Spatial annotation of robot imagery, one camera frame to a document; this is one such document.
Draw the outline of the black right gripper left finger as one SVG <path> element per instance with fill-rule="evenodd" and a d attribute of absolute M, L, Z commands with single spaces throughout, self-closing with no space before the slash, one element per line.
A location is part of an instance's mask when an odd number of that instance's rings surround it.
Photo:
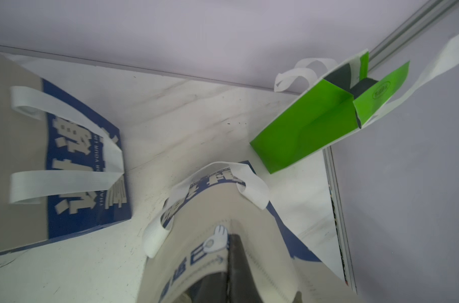
<path fill-rule="evenodd" d="M 228 274 L 213 273 L 205 276 L 186 290 L 191 302 L 226 303 Z"/>

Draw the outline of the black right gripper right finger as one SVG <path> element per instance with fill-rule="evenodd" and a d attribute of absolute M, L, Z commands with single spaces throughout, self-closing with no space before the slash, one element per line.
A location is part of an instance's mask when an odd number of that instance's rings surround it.
<path fill-rule="evenodd" d="M 237 234 L 229 235 L 228 265 L 229 302 L 263 302 L 250 270 L 242 239 Z"/>

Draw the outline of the blue beige bag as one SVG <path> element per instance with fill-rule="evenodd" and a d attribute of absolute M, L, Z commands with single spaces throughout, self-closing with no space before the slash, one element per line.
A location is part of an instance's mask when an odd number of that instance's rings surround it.
<path fill-rule="evenodd" d="M 248 162 L 214 162 L 146 227 L 138 302 L 358 302 L 283 223 Z"/>
<path fill-rule="evenodd" d="M 0 54 L 0 255 L 126 221 L 120 130 Z"/>

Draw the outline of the green white takeout bag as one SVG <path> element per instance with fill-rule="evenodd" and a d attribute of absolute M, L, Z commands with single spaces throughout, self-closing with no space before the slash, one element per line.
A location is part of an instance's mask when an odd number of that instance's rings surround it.
<path fill-rule="evenodd" d="M 250 145 L 273 174 L 371 125 L 458 64 L 459 34 L 444 45 L 411 88 L 393 100 L 406 82 L 409 63 L 377 81 L 368 76 L 368 50 L 342 63 L 329 58 L 302 59 L 276 76 L 274 91 L 287 90 L 299 77 L 308 82 L 308 88 Z"/>

